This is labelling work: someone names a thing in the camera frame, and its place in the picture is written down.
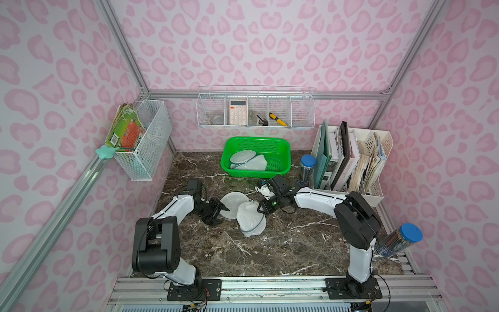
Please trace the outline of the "yellow black utility knife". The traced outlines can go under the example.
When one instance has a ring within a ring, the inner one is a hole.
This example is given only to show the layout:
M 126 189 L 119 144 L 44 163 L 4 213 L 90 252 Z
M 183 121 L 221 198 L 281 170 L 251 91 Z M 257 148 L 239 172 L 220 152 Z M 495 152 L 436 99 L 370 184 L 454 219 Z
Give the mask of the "yellow black utility knife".
M 283 127 L 287 127 L 288 126 L 282 119 L 280 119 L 279 117 L 277 117 L 275 114 L 269 113 L 269 116 L 270 116 L 270 118 L 272 120 L 276 121 L 279 125 L 281 125 Z

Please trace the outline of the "mint green star hook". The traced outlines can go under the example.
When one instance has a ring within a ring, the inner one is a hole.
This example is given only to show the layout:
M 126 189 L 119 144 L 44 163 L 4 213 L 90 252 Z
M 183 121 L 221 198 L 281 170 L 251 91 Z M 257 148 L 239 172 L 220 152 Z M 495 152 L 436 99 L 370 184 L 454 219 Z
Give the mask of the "mint green star hook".
M 114 157 L 114 154 L 117 152 L 118 148 L 110 147 L 106 144 L 102 145 L 102 147 L 96 150 L 96 154 L 99 159 L 109 160 Z

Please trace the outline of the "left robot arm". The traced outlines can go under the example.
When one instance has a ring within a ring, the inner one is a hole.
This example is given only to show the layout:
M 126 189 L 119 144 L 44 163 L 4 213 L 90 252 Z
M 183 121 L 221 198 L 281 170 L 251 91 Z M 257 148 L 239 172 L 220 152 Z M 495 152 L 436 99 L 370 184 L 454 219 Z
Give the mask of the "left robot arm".
M 202 286 L 197 268 L 181 257 L 178 226 L 194 213 L 208 226 L 222 223 L 220 212 L 229 209 L 215 198 L 205 199 L 205 185 L 199 179 L 190 180 L 187 188 L 174 196 L 160 212 L 140 218 L 135 225 L 132 269 L 150 278 L 165 277 L 180 287 Z

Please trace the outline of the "green red booklet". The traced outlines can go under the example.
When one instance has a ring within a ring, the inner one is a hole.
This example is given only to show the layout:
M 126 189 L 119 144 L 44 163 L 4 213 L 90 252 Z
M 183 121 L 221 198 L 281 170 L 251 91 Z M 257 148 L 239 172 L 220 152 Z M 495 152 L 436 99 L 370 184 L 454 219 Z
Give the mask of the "green red booklet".
M 139 114 L 132 105 L 125 103 L 116 113 L 105 144 L 117 148 L 119 152 L 133 152 L 145 133 L 146 127 L 141 122 Z

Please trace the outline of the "round metal tin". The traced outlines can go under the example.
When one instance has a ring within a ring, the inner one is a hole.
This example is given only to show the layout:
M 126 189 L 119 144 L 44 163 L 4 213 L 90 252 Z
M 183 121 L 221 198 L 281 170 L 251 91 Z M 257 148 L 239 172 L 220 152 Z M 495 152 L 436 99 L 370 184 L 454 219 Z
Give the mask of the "round metal tin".
M 209 119 L 209 124 L 213 126 L 224 126 L 225 118 L 223 114 L 214 114 Z

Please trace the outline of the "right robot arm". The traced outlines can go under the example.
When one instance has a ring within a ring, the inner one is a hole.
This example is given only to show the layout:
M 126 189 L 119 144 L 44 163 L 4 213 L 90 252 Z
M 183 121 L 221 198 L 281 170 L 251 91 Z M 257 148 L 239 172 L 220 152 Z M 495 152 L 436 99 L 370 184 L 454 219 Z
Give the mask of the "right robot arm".
M 350 246 L 350 263 L 344 284 L 358 296 L 373 281 L 372 259 L 381 228 L 378 214 L 358 192 L 338 195 L 332 192 L 288 184 L 283 176 L 261 179 L 256 191 L 265 197 L 257 208 L 271 215 L 284 207 L 311 209 L 336 218 L 344 239 Z

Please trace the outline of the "metal clips in shelf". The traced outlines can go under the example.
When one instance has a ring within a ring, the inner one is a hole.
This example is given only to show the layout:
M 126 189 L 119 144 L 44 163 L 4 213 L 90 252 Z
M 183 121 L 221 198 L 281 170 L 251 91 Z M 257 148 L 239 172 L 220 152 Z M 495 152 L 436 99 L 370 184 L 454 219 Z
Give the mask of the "metal clips in shelf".
M 266 118 L 260 117 L 260 115 L 253 110 L 249 111 L 249 118 L 251 119 L 253 126 L 267 127 L 269 125 Z

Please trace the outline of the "green plastic basket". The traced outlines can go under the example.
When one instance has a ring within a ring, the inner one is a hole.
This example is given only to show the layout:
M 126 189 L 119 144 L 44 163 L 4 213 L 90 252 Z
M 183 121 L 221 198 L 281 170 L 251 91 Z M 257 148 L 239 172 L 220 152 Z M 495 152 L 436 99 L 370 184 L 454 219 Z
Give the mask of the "green plastic basket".
M 236 136 L 226 142 L 221 167 L 239 178 L 283 176 L 291 169 L 291 146 L 284 139 Z

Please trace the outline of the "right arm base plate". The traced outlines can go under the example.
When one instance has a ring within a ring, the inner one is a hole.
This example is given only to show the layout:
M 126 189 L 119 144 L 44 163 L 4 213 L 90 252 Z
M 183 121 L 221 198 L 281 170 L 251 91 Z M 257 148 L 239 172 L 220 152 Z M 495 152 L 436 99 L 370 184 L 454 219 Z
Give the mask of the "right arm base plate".
M 360 283 L 350 276 L 345 278 L 326 278 L 326 292 L 330 300 L 376 300 L 383 294 L 374 277 Z

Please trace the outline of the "black binder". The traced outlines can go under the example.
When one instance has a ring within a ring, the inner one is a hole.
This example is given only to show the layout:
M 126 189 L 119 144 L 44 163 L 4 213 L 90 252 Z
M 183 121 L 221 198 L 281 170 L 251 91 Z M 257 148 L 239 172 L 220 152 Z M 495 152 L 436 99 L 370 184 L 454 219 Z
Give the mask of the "black binder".
M 350 135 L 348 131 L 348 123 L 345 121 L 342 121 L 342 124 L 340 125 L 340 134 L 341 134 L 343 158 L 342 161 L 339 163 L 338 171 L 335 175 L 333 182 L 331 183 L 331 190 L 333 191 L 340 190 L 340 188 L 344 184 L 344 182 L 342 181 L 342 175 L 346 170 L 346 167 L 350 161 L 350 155 L 351 155 Z

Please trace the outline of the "pencil tube blue lid standing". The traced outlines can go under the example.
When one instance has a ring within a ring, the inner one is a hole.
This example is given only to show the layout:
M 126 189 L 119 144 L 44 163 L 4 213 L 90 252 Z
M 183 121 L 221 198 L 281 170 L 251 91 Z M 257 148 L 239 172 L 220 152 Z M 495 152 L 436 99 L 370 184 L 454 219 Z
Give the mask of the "pencil tube blue lid standing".
M 312 155 L 304 155 L 301 158 L 299 174 L 298 174 L 298 184 L 301 187 L 307 187 L 311 180 L 311 173 L 317 163 L 317 160 Z

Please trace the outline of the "white calculator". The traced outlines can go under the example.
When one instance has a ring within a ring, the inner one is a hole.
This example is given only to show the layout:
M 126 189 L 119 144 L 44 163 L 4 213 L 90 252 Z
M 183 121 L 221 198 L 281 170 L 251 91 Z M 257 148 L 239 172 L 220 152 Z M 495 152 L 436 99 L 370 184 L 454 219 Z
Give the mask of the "white calculator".
M 247 100 L 231 99 L 229 101 L 229 124 L 230 126 L 248 125 Z

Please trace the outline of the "white mesh bag in basket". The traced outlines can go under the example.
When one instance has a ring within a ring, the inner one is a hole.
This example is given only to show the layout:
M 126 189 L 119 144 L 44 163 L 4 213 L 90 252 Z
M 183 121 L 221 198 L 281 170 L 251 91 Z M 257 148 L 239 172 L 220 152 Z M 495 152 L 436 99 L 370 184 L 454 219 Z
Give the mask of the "white mesh bag in basket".
M 265 171 L 268 165 L 264 155 L 252 150 L 243 150 L 235 153 L 230 158 L 230 169 Z

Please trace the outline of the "white mesh laundry bag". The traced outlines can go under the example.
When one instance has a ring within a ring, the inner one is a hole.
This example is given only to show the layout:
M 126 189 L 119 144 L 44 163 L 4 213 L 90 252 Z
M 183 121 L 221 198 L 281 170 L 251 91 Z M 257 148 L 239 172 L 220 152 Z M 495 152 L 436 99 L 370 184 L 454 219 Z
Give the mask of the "white mesh laundry bag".
M 221 200 L 227 208 L 220 215 L 228 220 L 236 220 L 245 237 L 261 235 L 266 228 L 266 216 L 257 211 L 258 202 L 250 200 L 241 192 L 230 192 Z

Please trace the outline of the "beige papers in organizer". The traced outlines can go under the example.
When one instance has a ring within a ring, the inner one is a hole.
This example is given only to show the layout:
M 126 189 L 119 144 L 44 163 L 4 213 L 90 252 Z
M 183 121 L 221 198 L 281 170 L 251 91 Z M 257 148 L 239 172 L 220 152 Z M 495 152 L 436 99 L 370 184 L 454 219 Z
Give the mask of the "beige papers in organizer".
M 379 176 L 388 158 L 387 150 L 383 147 L 382 138 L 376 132 L 370 132 L 366 140 L 358 140 L 357 145 L 360 160 L 350 176 L 348 191 L 373 193 L 373 185 Z

